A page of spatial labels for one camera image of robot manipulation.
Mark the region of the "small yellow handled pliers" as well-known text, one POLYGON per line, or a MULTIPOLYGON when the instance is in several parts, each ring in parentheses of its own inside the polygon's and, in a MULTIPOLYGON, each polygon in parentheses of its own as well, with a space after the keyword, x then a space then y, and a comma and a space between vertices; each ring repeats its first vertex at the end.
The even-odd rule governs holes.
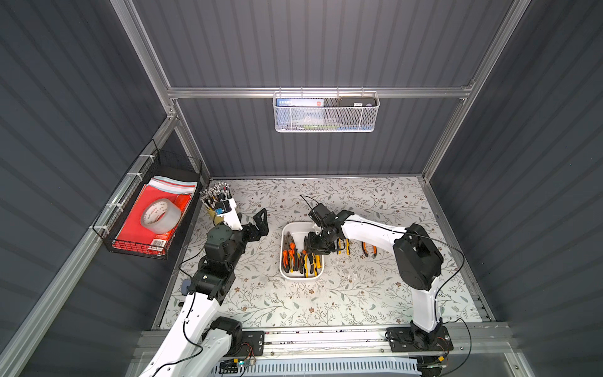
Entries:
POLYGON ((350 241, 348 239, 344 239, 344 240, 337 239, 336 246, 337 246, 337 253, 338 254, 345 253, 346 255, 351 255, 350 241))

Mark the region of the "white plastic storage box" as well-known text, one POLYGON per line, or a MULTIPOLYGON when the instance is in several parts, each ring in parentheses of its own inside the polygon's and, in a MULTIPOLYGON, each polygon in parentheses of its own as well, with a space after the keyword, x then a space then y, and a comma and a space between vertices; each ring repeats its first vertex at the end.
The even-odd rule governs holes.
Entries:
POLYGON ((296 247, 298 249, 298 253, 301 254, 301 252, 304 250, 305 236, 309 232, 318 232, 318 231, 319 231, 319 228, 311 222, 292 222, 292 223, 289 223, 286 226, 284 226, 284 230, 282 232, 282 237, 281 237, 281 248, 280 248, 280 274, 284 279, 289 280, 289 281, 306 282, 306 281, 315 281, 322 275, 323 268, 324 268, 324 262, 323 262, 323 258, 320 256, 319 257, 320 257, 320 262, 321 262, 322 268, 319 269, 319 274, 317 277, 304 278, 301 270, 299 272, 289 273, 287 271, 284 271, 284 269, 281 267, 283 242, 284 242, 285 234, 287 232, 289 232, 292 235, 292 237, 295 241, 296 247))

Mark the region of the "orange handled cutting pliers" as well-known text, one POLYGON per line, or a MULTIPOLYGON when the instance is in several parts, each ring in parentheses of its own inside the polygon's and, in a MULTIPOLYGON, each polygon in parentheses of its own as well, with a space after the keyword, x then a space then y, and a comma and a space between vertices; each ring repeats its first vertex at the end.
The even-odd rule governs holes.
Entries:
POLYGON ((375 245, 371 245, 366 242, 361 243, 362 251, 365 257, 375 258, 378 254, 378 249, 375 245))

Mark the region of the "large yellow black pliers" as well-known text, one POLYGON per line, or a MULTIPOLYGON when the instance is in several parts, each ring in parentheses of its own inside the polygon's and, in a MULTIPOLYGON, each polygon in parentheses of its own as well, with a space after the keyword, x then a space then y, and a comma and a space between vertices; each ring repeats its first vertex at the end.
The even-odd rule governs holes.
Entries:
POLYGON ((317 277, 322 268, 320 257, 306 250, 301 252, 300 267, 304 278, 317 277))

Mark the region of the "orange long nose pliers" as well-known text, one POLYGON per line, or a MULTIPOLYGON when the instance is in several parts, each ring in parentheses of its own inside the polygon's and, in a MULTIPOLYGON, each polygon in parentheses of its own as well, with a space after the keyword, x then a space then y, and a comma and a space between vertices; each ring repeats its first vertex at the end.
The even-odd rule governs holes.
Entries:
POLYGON ((298 271, 298 254, 292 235, 287 232, 284 237, 281 267, 289 273, 298 271))

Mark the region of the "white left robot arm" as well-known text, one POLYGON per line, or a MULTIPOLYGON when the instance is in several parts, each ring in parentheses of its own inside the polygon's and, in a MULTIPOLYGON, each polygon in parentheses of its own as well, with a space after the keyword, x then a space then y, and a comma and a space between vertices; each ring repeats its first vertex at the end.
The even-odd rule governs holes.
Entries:
POLYGON ((182 310, 141 375, 208 376, 218 361, 242 346, 241 323, 216 314, 247 245, 269 233, 265 208, 253 220, 241 230, 223 222, 208 232, 205 259, 191 279, 182 310))

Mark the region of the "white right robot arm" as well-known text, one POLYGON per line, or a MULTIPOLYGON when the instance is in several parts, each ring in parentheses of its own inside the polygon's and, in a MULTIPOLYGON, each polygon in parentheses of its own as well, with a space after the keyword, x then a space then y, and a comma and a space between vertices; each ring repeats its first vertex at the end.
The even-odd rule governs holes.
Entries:
POLYGON ((350 210, 336 214, 323 204, 317 204, 309 217, 320 228, 320 232, 310 232, 304 239, 309 253, 335 253, 338 240, 356 240, 394 255, 399 275, 412 296, 413 314, 406 341, 419 350, 434 347, 443 327, 437 294, 443 285, 444 258, 425 229, 418 224, 405 228, 388 226, 350 210))

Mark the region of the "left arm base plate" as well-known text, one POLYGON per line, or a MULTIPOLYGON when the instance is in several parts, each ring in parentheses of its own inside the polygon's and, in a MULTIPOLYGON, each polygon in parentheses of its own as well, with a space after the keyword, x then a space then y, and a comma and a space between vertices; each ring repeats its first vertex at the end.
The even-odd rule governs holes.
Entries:
POLYGON ((231 346, 226 354, 227 358, 246 358, 247 356, 260 357, 264 353, 265 332, 243 331, 240 342, 231 346))

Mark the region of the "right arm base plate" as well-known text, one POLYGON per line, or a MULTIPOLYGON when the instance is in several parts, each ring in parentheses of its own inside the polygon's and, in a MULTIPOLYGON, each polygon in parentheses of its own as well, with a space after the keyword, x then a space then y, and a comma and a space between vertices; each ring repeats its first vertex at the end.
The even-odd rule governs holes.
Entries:
POLYGON ((452 339, 445 326, 438 325, 425 332, 414 325, 386 329, 386 340, 393 353, 444 352, 454 350, 452 339))

